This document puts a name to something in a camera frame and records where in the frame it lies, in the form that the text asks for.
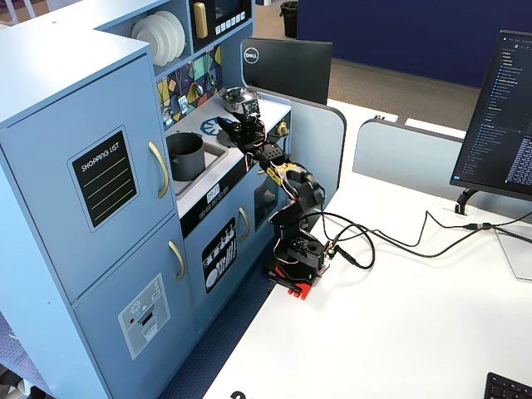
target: gold cabinet handle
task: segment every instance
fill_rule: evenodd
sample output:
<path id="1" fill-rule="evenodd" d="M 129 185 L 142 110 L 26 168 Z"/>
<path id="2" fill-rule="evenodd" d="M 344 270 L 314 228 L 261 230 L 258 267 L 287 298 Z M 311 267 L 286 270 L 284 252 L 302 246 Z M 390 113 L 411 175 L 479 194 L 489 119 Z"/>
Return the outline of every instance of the gold cabinet handle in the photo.
<path id="1" fill-rule="evenodd" d="M 277 134 L 281 137 L 285 137 L 286 135 L 288 135 L 288 127 L 286 126 L 285 121 L 279 123 L 279 126 L 277 128 Z"/>
<path id="2" fill-rule="evenodd" d="M 177 245 L 174 244 L 174 241 L 169 241 L 168 246 L 172 251 L 174 251 L 175 256 L 177 256 L 177 259 L 180 261 L 181 264 L 181 272 L 179 274 L 175 275 L 176 280 L 181 280 L 183 276 L 185 276 L 186 271 L 186 263 L 183 260 L 183 257 L 181 256 L 181 252 L 178 250 Z"/>
<path id="3" fill-rule="evenodd" d="M 153 144 L 153 141 L 150 141 L 148 146 L 150 147 L 151 153 L 155 155 L 155 158 L 157 158 L 159 161 L 160 168 L 163 170 L 163 175 L 165 175 L 165 183 L 163 184 L 163 188 L 159 190 L 159 198 L 163 198 L 170 187 L 170 174 L 168 173 L 168 167 L 166 166 L 163 155 L 161 155 L 159 150 L 157 150 L 157 147 L 155 144 Z"/>
<path id="4" fill-rule="evenodd" d="M 244 241 L 249 236 L 249 219 L 248 219 L 248 215 L 246 214 L 246 211 L 244 210 L 244 208 L 240 207 L 239 212 L 244 217 L 244 221 L 246 222 L 246 234 L 240 237 L 240 241 Z"/>
<path id="5" fill-rule="evenodd" d="M 194 20 L 196 22 L 196 36 L 199 39 L 205 39 L 209 35 L 207 27 L 207 12 L 202 2 L 194 3 Z"/>

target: cabinet door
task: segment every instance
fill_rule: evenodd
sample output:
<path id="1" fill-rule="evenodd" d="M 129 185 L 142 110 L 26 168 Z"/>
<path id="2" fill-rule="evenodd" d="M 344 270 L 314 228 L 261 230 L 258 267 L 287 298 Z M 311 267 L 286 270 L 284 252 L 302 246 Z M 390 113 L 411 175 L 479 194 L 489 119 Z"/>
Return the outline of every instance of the cabinet door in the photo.
<path id="1" fill-rule="evenodd" d="M 158 397 L 195 343 L 189 274 L 177 216 L 74 308 L 114 399 Z"/>
<path id="2" fill-rule="evenodd" d="M 246 206 L 246 199 L 250 198 L 246 192 L 253 192 L 253 189 L 246 185 L 246 178 L 224 197 L 185 240 L 200 332 L 222 308 L 254 261 L 245 259 L 242 253 L 254 236 L 251 201 Z"/>
<path id="3" fill-rule="evenodd" d="M 137 59 L 0 135 L 71 302 L 175 208 L 151 74 Z"/>
<path id="4" fill-rule="evenodd" d="M 244 259 L 256 259 L 274 236 L 268 220 L 287 204 L 287 196 L 258 165 L 246 175 L 244 186 L 242 207 L 249 215 L 252 233 L 242 243 L 240 253 Z"/>

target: monitor screen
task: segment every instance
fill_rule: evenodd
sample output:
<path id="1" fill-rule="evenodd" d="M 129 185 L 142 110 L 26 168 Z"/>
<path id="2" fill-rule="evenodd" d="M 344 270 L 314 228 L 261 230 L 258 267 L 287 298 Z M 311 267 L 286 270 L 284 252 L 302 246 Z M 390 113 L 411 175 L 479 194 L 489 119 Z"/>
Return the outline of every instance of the monitor screen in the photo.
<path id="1" fill-rule="evenodd" d="M 532 200 L 532 35 L 500 34 L 451 184 Z"/>
<path id="2" fill-rule="evenodd" d="M 221 18 L 231 17 L 242 8 L 242 0 L 214 0 L 216 21 Z"/>

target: metal pot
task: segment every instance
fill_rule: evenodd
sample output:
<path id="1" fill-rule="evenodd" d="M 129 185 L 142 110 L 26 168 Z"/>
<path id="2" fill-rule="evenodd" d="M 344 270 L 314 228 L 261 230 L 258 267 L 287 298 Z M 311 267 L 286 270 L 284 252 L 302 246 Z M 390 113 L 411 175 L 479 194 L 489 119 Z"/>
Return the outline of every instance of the metal pot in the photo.
<path id="1" fill-rule="evenodd" d="M 172 177 L 191 181 L 205 170 L 203 139 L 195 133 L 176 133 L 166 137 Z"/>
<path id="2" fill-rule="evenodd" d="M 220 92 L 225 101 L 225 110 L 231 114 L 244 115 L 242 105 L 246 102 L 257 100 L 257 93 L 246 87 L 233 87 Z"/>

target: blue cubicle wall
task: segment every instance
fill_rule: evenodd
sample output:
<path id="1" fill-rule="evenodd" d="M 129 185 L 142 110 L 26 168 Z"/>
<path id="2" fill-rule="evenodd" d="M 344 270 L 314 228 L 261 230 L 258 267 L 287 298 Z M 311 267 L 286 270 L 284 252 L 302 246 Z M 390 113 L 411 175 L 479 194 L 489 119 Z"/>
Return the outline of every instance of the blue cubicle wall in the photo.
<path id="1" fill-rule="evenodd" d="M 481 87 L 501 29 L 532 32 L 530 0 L 301 0 L 298 39 L 333 56 Z"/>

